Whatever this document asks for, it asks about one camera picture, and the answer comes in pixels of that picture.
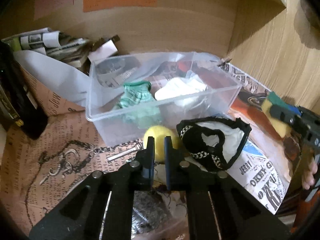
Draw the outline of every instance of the black and white fabric item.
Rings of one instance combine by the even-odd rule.
[[[219,171],[229,169],[239,157],[251,127],[240,118],[206,117],[182,120],[177,131],[194,159],[208,171]]]

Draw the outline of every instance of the black object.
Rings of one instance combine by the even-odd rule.
[[[225,143],[224,133],[219,129],[213,130],[207,127],[199,126],[197,125],[199,122],[223,123],[231,129],[239,128],[244,132],[235,154],[228,162],[223,156],[223,145]],[[241,118],[237,118],[235,121],[233,121],[226,118],[205,117],[192,120],[182,120],[179,124],[177,124],[177,132],[183,142],[183,145],[190,152],[191,156],[197,159],[197,161],[208,171],[229,169],[241,154],[250,131],[250,125],[243,122]],[[202,134],[205,136],[217,135],[219,137],[219,142],[214,147],[209,146],[204,142]]]
[[[0,103],[26,135],[33,140],[39,138],[47,126],[48,117],[28,90],[9,45],[1,41]]]
[[[164,140],[167,187],[186,192],[191,240],[284,240],[288,228],[234,179],[201,171]],[[153,183],[154,138],[118,171],[94,171],[31,230],[31,240],[131,239],[134,190]],[[104,226],[103,216],[106,210]]]
[[[295,114],[287,108],[272,105],[270,115],[282,122],[285,122],[293,130],[301,135],[301,141],[314,152],[318,171],[314,175],[315,184],[304,192],[305,201],[309,202],[320,186],[320,117],[312,111],[298,106],[301,116]]]

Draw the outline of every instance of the yellow sponge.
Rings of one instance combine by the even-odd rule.
[[[179,137],[174,134],[170,129],[156,125],[150,127],[143,137],[143,147],[147,147],[148,137],[152,136],[155,139],[155,161],[156,162],[164,162],[164,138],[166,136],[171,136],[172,146],[175,149],[179,147]]]
[[[276,132],[280,135],[281,138],[284,138],[285,136],[290,136],[291,127],[286,123],[271,117],[270,115],[271,106],[272,106],[272,103],[268,99],[265,99],[261,106],[262,112],[267,116],[271,125],[276,130]]]

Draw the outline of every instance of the clear plastic box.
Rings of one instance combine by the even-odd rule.
[[[216,57],[207,53],[142,53],[109,57],[93,62],[86,101],[86,118],[94,123],[108,146],[137,138],[153,125],[175,129],[184,119],[225,113],[238,95],[241,84],[216,66]],[[129,108],[112,108],[124,92],[123,83],[148,80],[154,88],[192,70],[208,85],[203,92],[178,96]],[[185,102],[192,105],[185,107]]]

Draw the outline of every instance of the silver screw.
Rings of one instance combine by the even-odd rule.
[[[226,173],[225,171],[218,171],[217,175],[219,178],[225,179],[226,177],[228,177],[228,173]]]
[[[92,177],[94,177],[95,179],[97,179],[97,178],[100,178],[102,174],[103,174],[102,171],[94,171],[94,172],[92,173]]]
[[[138,161],[132,161],[129,163],[129,165],[133,168],[139,167],[140,166],[140,162]]]
[[[190,163],[187,161],[181,161],[179,164],[180,164],[180,167],[182,168],[187,168],[190,166]]]

